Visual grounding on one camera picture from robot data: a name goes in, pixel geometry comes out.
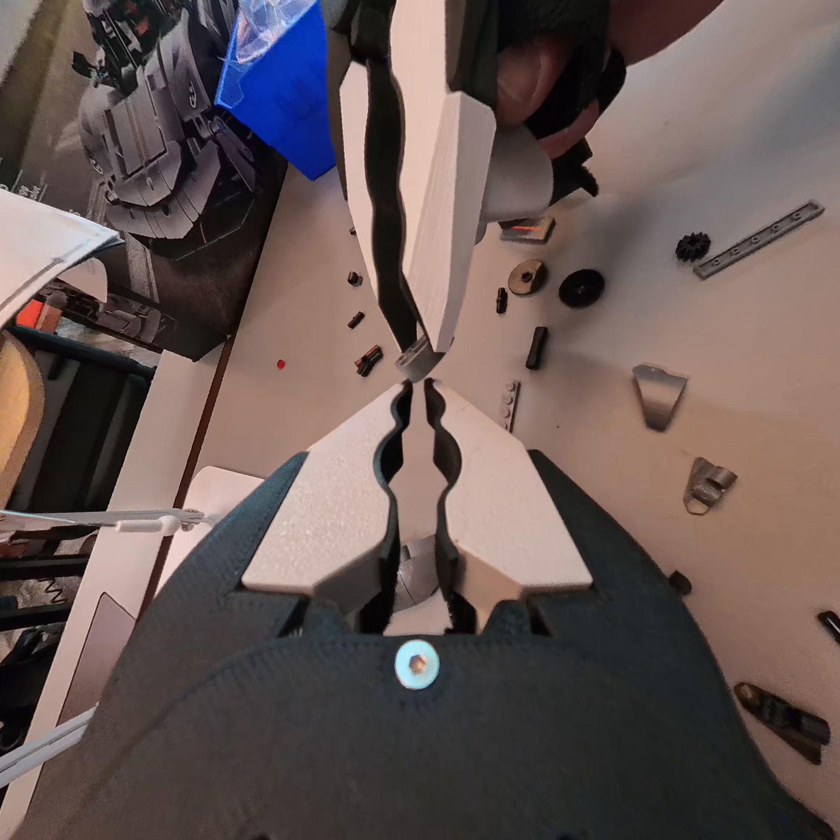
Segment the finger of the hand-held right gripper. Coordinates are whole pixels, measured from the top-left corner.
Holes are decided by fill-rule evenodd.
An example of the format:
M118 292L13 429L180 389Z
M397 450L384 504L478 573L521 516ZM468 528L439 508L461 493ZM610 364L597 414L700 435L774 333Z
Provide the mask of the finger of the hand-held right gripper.
M438 352L450 349L465 299L497 129L493 106L447 84L446 3L398 1L391 24L405 124L403 269Z
M364 264L401 355L418 356L423 323L403 269L403 102L389 60L352 60L339 96L346 192Z

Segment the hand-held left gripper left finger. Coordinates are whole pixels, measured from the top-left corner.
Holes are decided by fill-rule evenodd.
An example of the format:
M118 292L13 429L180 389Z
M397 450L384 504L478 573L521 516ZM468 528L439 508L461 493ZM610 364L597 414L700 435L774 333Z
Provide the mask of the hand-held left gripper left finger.
M392 618L401 541L389 487L403 467L413 384L376 397L307 451L241 583L356 615L362 632Z

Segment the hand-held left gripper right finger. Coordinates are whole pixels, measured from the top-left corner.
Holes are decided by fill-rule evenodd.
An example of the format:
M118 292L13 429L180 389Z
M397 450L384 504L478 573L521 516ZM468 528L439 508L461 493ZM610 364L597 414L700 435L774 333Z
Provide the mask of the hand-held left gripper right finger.
M424 382L437 502L435 560L454 632L502 602L582 592L594 580L522 442L440 380Z

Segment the dark grey curved lego panel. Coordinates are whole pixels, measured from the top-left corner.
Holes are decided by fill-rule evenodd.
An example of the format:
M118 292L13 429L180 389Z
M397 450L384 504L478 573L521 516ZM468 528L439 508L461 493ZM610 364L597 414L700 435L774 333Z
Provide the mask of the dark grey curved lego panel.
M435 535L402 543L395 585L394 613L423 604L438 590Z

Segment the grey holed lego beam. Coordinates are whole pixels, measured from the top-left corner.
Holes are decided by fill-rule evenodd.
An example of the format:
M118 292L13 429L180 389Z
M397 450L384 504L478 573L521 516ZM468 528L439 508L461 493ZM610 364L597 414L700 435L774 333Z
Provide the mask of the grey holed lego beam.
M395 361L395 367L404 380L417 383L429 376L445 357L445 352L438 352L426 335L418 338Z

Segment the grey red lego axle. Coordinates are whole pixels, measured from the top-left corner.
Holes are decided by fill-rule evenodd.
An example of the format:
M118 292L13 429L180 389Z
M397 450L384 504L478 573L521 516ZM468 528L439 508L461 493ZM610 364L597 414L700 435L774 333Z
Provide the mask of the grey red lego axle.
M550 215L523 217L499 223L500 241L520 245L544 245L554 231L555 219Z

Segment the bronze lego disc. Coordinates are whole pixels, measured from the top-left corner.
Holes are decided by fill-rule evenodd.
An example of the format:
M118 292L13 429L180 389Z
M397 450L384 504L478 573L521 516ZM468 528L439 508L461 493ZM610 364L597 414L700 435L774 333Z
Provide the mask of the bronze lego disc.
M530 297L541 290L548 278L546 265L538 259L528 259L516 265L508 278L508 289L517 297Z

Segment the black lego disc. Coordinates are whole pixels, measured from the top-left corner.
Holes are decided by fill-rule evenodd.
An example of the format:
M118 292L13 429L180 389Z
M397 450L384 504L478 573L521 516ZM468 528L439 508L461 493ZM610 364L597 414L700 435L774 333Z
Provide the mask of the black lego disc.
M559 300L571 309L584 309L598 302L606 288L602 273L596 269L578 269L563 279Z

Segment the lego set box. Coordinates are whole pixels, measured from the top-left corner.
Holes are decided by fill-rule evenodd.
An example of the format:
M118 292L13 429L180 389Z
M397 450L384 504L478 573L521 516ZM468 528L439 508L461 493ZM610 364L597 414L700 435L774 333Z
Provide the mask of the lego set box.
M239 2L2 2L2 190L117 243L28 298L199 361L235 331L287 164L216 95Z

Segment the lego instruction booklet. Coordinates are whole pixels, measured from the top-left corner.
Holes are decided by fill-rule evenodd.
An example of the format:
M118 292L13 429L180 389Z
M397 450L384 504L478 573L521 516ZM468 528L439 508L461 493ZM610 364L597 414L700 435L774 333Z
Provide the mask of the lego instruction booklet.
M1 327L62 273L122 245L110 227L1 191Z

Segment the person's right hand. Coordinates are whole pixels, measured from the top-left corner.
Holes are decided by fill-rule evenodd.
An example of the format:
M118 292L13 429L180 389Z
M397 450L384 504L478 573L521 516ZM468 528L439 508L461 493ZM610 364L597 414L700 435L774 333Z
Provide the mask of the person's right hand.
M621 90L720 1L500 2L495 112L551 160L579 146Z

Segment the blue storage bin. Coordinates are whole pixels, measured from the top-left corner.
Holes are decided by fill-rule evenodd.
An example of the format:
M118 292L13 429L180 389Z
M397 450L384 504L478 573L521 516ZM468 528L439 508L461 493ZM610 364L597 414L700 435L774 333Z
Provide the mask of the blue storage bin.
M235 57L238 11L215 102L309 180L335 166L327 91L327 32L319 2L260 58Z

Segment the white book stand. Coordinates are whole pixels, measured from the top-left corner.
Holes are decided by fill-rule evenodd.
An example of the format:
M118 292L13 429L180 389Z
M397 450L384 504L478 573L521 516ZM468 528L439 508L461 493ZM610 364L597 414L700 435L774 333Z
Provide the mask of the white book stand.
M3 536L18 529L42 539L59 527L98 528L29 734L2 756L3 790L19 787L30 797L40 767L86 733L98 704L63 724L57 718L100 595L109 593L137 624L186 555L260 484L259 478L217 467L196 474L186 467L220 358L220 350L197 363L164 354L106 510L40 515L2 510Z

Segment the clear plastic bags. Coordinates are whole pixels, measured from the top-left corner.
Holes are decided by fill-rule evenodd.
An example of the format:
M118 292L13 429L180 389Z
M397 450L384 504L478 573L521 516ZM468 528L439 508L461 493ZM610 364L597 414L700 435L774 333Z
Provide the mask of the clear plastic bags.
M315 1L240 1L234 38L238 63L248 64L262 57Z

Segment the dark plastic crate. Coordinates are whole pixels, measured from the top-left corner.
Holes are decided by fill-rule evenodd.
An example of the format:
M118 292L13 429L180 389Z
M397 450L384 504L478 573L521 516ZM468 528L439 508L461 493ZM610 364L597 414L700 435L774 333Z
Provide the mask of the dark plastic crate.
M104 511L140 420L154 368L25 327L11 334L45 387L45 411L7 508Z

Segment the grey rectangular plate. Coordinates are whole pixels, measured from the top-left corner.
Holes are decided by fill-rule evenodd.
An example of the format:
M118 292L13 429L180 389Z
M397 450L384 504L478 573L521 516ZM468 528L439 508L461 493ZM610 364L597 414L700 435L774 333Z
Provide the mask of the grey rectangular plate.
M57 724L98 704L135 624L135 617L109 593L100 595Z

